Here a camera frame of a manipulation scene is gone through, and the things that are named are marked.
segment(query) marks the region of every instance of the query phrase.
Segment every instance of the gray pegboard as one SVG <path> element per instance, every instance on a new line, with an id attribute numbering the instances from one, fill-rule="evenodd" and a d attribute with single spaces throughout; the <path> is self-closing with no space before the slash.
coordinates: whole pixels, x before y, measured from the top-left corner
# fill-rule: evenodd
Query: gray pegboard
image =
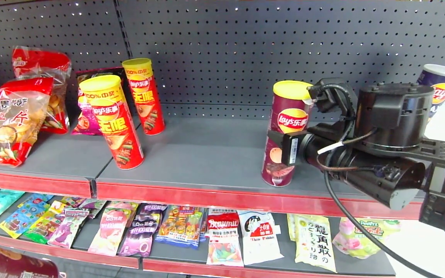
<path id="1" fill-rule="evenodd" d="M 416 81 L 445 65 L 445 0 L 120 1 L 133 57 L 162 101 L 270 105 L 279 80 Z"/>
<path id="2" fill-rule="evenodd" d="M 12 46 L 66 53 L 73 73 L 67 103 L 76 105 L 75 71 L 121 66 L 127 50 L 113 0 L 35 1 L 0 6 L 0 86 L 14 78 Z"/>

